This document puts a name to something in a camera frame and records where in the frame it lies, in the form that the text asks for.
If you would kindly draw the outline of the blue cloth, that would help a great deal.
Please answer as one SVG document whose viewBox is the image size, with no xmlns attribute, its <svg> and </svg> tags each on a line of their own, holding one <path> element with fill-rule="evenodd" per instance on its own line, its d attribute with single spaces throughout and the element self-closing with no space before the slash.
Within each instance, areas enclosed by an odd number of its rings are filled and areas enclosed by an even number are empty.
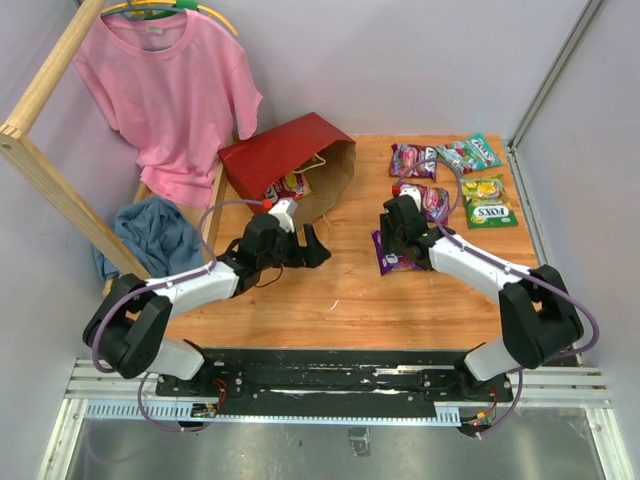
<svg viewBox="0 0 640 480">
<path fill-rule="evenodd" d="M 152 278 L 203 265 L 199 233 L 170 200 L 153 196 L 125 205 L 114 218 L 113 232 Z"/>
</svg>

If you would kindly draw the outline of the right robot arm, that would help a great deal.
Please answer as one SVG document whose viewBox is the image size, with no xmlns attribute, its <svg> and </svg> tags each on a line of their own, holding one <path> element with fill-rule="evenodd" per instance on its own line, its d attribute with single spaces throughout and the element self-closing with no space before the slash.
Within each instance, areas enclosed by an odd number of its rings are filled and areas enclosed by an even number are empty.
<svg viewBox="0 0 640 480">
<path fill-rule="evenodd" d="M 455 364 L 453 387 L 466 400 L 489 382 L 518 369 L 535 369 L 584 335 L 560 273 L 508 263 L 444 226 L 430 227 L 415 200 L 401 194 L 383 204 L 382 243 L 425 271 L 452 276 L 499 307 L 501 335 L 468 351 Z"/>
</svg>

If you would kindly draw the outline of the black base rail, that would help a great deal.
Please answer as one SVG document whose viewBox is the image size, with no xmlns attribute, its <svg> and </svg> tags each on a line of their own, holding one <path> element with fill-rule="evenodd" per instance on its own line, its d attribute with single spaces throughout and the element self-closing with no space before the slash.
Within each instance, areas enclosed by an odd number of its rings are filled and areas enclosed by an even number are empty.
<svg viewBox="0 0 640 480">
<path fill-rule="evenodd" d="M 218 349 L 196 380 L 168 374 L 123 379 L 78 361 L 65 396 L 92 419 L 451 426 L 470 435 L 517 408 L 607 409 L 599 370 L 574 359 L 501 374 L 475 386 L 454 351 Z"/>
</svg>

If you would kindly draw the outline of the aluminium frame post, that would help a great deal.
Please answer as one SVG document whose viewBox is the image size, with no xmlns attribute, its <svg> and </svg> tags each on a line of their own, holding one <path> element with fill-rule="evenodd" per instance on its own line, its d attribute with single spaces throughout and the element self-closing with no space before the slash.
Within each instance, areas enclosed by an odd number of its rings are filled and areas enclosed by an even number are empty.
<svg viewBox="0 0 640 480">
<path fill-rule="evenodd" d="M 586 2 L 571 28 L 569 35 L 554 58 L 540 87 L 527 107 L 524 116 L 519 121 L 514 134 L 507 142 L 510 151 L 515 151 L 528 135 L 579 47 L 607 4 L 608 1 L 606 0 L 589 0 Z"/>
</svg>

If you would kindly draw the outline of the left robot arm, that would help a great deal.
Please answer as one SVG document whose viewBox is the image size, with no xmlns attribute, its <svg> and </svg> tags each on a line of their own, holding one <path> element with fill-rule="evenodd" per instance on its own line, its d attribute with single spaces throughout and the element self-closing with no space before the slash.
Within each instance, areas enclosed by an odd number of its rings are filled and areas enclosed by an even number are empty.
<svg viewBox="0 0 640 480">
<path fill-rule="evenodd" d="M 134 274 L 120 277 L 83 332 L 94 367 L 124 379 L 169 375 L 192 395 L 207 393 L 214 371 L 199 347 L 165 337 L 169 321 L 245 293 L 266 269 L 317 268 L 331 258 L 312 225 L 305 224 L 303 234 L 301 245 L 288 217 L 256 214 L 243 235 L 203 267 L 147 281 Z"/>
</svg>

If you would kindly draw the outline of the orange candy packet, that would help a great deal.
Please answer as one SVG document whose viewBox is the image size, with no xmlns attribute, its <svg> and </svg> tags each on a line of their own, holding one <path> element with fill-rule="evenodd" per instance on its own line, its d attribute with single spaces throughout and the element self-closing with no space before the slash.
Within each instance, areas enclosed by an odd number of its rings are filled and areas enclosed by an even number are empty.
<svg viewBox="0 0 640 480">
<path fill-rule="evenodd" d="M 305 174 L 296 172 L 279 178 L 264 192 L 265 198 L 272 202 L 277 202 L 284 198 L 298 201 L 312 194 L 313 190 Z"/>
</svg>

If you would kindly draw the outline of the yellow green hanger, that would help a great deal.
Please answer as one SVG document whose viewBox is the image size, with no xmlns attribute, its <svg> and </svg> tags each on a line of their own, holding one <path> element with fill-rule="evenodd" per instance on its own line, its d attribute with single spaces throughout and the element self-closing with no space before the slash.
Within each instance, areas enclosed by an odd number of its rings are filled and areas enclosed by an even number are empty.
<svg viewBox="0 0 640 480">
<path fill-rule="evenodd" d="M 222 24 L 233 36 L 238 36 L 236 27 L 221 13 L 198 1 L 123 1 L 101 11 L 102 17 L 119 15 L 142 21 L 168 18 L 187 11 L 197 12 Z"/>
</svg>

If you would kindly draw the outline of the wooden clothes rack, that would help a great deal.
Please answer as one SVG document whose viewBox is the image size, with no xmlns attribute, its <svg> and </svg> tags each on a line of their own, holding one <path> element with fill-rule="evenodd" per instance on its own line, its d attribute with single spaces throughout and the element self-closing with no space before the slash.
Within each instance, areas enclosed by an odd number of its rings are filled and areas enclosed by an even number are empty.
<svg viewBox="0 0 640 480">
<path fill-rule="evenodd" d="M 74 1 L 1 4 L 1 117 L 8 118 L 77 11 Z M 111 224 L 124 205 L 150 196 L 137 150 L 111 129 L 69 66 L 27 134 L 62 176 Z M 1 292 L 101 295 L 93 247 L 7 160 L 1 162 Z"/>
</svg>

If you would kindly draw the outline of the red paper bag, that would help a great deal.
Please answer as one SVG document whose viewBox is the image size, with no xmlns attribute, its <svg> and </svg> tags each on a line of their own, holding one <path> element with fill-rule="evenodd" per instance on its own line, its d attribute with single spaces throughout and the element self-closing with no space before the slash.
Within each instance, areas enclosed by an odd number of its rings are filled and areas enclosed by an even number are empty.
<svg viewBox="0 0 640 480">
<path fill-rule="evenodd" d="M 241 140 L 219 151 L 236 193 L 261 200 L 287 174 L 300 172 L 311 193 L 297 201 L 294 223 L 313 223 L 325 215 L 354 176 L 356 142 L 316 113 Z"/>
</svg>

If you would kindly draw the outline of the teal candy packet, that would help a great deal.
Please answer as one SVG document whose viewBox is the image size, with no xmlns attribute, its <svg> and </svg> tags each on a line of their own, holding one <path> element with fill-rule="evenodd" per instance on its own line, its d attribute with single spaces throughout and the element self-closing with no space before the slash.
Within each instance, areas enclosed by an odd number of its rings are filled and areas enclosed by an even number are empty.
<svg viewBox="0 0 640 480">
<path fill-rule="evenodd" d="M 439 145 L 436 150 L 460 174 L 470 174 L 503 164 L 482 133 Z"/>
</svg>

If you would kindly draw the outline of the green candy packet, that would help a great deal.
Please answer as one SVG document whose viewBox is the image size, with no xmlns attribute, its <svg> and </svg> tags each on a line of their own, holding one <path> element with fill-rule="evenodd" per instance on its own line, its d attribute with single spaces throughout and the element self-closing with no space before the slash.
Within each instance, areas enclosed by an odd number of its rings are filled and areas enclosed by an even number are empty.
<svg viewBox="0 0 640 480">
<path fill-rule="evenodd" d="M 505 191 L 502 174 L 462 179 L 461 187 L 470 229 L 518 225 L 515 211 Z"/>
</svg>

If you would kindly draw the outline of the purple candy packet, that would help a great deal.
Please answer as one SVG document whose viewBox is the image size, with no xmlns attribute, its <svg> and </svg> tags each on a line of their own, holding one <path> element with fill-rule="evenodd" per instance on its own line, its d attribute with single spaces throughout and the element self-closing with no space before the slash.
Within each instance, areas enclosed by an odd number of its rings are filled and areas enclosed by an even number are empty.
<svg viewBox="0 0 640 480">
<path fill-rule="evenodd" d="M 395 143 L 391 145 L 391 151 L 391 177 L 436 179 L 438 151 L 434 147 Z"/>
<path fill-rule="evenodd" d="M 410 182 L 401 182 L 417 185 L 422 191 L 422 202 L 425 219 L 429 223 L 441 222 L 446 225 L 448 218 L 445 214 L 450 210 L 449 192 L 440 187 L 428 187 Z"/>
<path fill-rule="evenodd" d="M 383 246 L 382 235 L 379 230 L 371 233 L 374 244 L 379 273 L 381 276 L 390 273 L 407 271 L 423 271 L 423 268 L 411 261 L 405 255 L 398 253 L 394 248 L 386 250 Z"/>
</svg>

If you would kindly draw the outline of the pink t-shirt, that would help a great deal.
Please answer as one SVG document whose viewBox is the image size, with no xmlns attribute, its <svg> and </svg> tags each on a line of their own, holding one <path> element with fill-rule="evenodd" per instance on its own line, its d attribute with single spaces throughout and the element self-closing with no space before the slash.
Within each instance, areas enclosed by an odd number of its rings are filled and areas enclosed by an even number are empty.
<svg viewBox="0 0 640 480">
<path fill-rule="evenodd" d="M 192 10 L 146 21 L 100 16 L 74 62 L 109 126 L 138 149 L 142 182 L 206 208 L 219 150 L 255 133 L 262 100 L 233 36 Z"/>
</svg>

